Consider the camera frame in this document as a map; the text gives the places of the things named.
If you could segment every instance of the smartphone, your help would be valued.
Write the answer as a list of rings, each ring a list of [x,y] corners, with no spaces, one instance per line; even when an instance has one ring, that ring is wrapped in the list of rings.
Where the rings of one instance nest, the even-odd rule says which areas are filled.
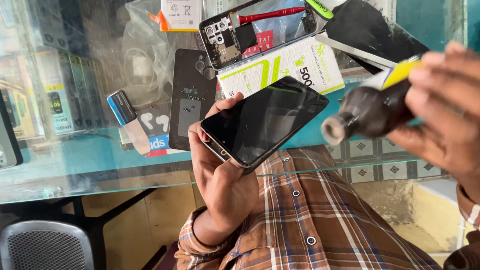
[[[205,145],[221,160],[233,158],[254,171],[328,104],[328,99],[292,77],[283,77],[255,94],[204,119]]]
[[[300,2],[302,6],[297,8],[303,7],[304,11],[299,13],[253,22],[243,20],[250,15],[259,18],[268,12],[275,12],[272,6],[281,9],[279,3],[282,2],[252,0],[200,22],[199,32],[212,67],[217,71],[222,70],[262,55],[266,50],[278,49],[315,34],[318,23],[315,12],[307,2]]]

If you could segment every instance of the phone screen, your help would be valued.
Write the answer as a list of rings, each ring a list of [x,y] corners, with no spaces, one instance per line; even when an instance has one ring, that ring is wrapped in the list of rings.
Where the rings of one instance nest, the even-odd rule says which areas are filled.
[[[328,99],[292,77],[266,88],[202,121],[203,129],[245,165],[278,149],[319,114]]]

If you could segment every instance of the mesh chair back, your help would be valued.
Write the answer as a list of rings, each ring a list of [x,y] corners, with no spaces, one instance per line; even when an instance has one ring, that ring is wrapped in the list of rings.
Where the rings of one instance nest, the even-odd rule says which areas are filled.
[[[3,270],[93,270],[87,234],[57,221],[23,221],[0,236]]]

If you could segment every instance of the phone frame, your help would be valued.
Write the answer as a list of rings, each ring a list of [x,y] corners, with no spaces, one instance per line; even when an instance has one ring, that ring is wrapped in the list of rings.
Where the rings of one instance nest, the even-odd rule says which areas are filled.
[[[290,77],[291,79],[297,81],[298,83],[300,84],[303,84],[301,82],[299,82],[298,80],[296,80],[295,78],[293,77]],[[325,98],[325,96],[319,94],[317,91],[311,89],[309,86],[306,86],[307,87],[307,91],[312,91],[322,97]],[[328,105],[328,103],[330,102],[327,98],[325,98],[325,106],[314,116],[316,117],[320,112],[322,112],[326,106]],[[201,122],[200,122],[200,128],[203,130],[203,132],[205,132],[205,134],[208,135],[208,137],[210,138],[210,141],[209,142],[203,142],[205,146],[207,146],[208,149],[210,149],[220,160],[222,160],[223,162],[227,161],[227,159],[225,159],[225,156],[228,156],[229,158],[232,158],[233,160],[235,160],[240,166],[244,167],[245,168],[245,171],[243,172],[242,175],[247,175],[247,174],[250,174],[251,172],[253,172],[261,163],[263,163],[268,157],[270,157],[274,152],[276,152],[284,143],[286,143],[288,140],[290,140],[300,129],[302,129],[306,124],[308,124],[311,119],[305,123],[303,123],[302,125],[298,126],[295,130],[293,130],[292,132],[290,132],[287,136],[285,136],[282,140],[280,140],[277,144],[275,144],[272,148],[270,148],[268,151],[265,151],[261,156],[259,156],[252,164],[247,164],[243,161],[241,161],[238,157],[236,157],[234,154],[230,153],[226,148],[224,148],[222,146],[221,143],[219,143],[217,141],[217,139],[204,127],[204,120],[203,119]]]
[[[254,5],[254,4],[256,4],[256,3],[260,2],[260,1],[263,1],[263,0],[252,0],[252,1],[249,1],[249,2],[247,2],[247,3],[245,3],[245,4],[239,5],[239,6],[237,6],[237,7],[234,7],[234,8],[232,8],[232,9],[229,9],[229,10],[227,10],[227,11],[224,11],[224,12],[222,12],[222,13],[219,13],[219,14],[213,16],[213,17],[207,18],[207,19],[201,21],[201,22],[198,24],[198,32],[199,32],[200,36],[202,37],[202,42],[203,42],[203,44],[204,44],[204,48],[205,48],[205,51],[207,52],[207,56],[208,56],[209,60],[212,58],[212,52],[211,52],[211,50],[209,49],[211,45],[210,45],[210,43],[208,43],[208,37],[206,36],[205,30],[204,30],[205,27],[207,27],[207,26],[209,26],[209,25],[211,25],[211,24],[213,24],[213,23],[219,22],[221,18],[224,18],[224,17],[226,17],[226,16],[229,16],[230,13],[232,13],[232,12],[238,12],[238,11],[240,11],[240,10],[242,10],[242,9],[248,7],[248,6]],[[315,11],[315,8],[313,8],[310,4],[308,4],[308,5],[309,5],[310,8],[312,9],[313,13],[314,13],[314,14],[317,14],[317,12]],[[257,54],[255,54],[255,55],[253,55],[253,56],[251,56],[251,57],[247,57],[247,58],[242,59],[242,60],[240,60],[240,61],[238,61],[238,62],[234,62],[234,63],[227,64],[227,65],[223,65],[223,64],[222,64],[222,66],[219,67],[219,68],[215,67],[215,65],[212,63],[212,68],[213,68],[214,70],[216,70],[216,71],[221,71],[221,70],[224,70],[224,69],[226,69],[226,68],[228,68],[228,67],[230,67],[230,66],[232,66],[232,65],[236,65],[236,64],[238,64],[238,63],[245,62],[246,60],[252,60],[252,59],[255,59],[255,58],[257,58],[257,57],[263,56],[265,53],[270,53],[270,52],[275,51],[275,50],[277,50],[277,49],[280,49],[280,48],[282,48],[282,47],[284,47],[284,46],[287,46],[287,45],[290,45],[290,44],[292,44],[292,43],[294,43],[294,42],[297,42],[297,41],[299,41],[299,40],[301,40],[301,39],[304,39],[304,38],[307,38],[307,37],[312,37],[312,36],[314,36],[315,34],[318,33],[319,22],[318,22],[317,18],[315,18],[315,24],[316,24],[316,25],[315,25],[315,30],[312,31],[311,33],[305,34],[304,36],[301,36],[301,37],[298,37],[298,38],[296,38],[296,39],[293,39],[293,40],[291,40],[291,41],[289,41],[289,42],[285,42],[285,43],[283,43],[283,44],[274,46],[274,47],[266,50],[265,52],[257,53]]]

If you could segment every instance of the phone housing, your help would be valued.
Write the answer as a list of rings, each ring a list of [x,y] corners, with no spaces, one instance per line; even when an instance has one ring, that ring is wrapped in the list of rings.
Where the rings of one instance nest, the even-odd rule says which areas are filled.
[[[264,54],[264,51],[262,51],[251,56],[242,56],[247,48],[258,44],[256,35],[252,23],[240,25],[233,22],[231,19],[231,15],[261,1],[263,0],[249,1],[200,22],[200,36],[202,37],[208,58],[215,70],[219,71],[231,65],[242,63]],[[315,14],[316,13],[312,7],[305,2],[305,16],[301,19],[305,31],[304,35],[277,46],[273,46],[265,51],[271,52],[300,39],[314,35],[318,30],[318,23]]]

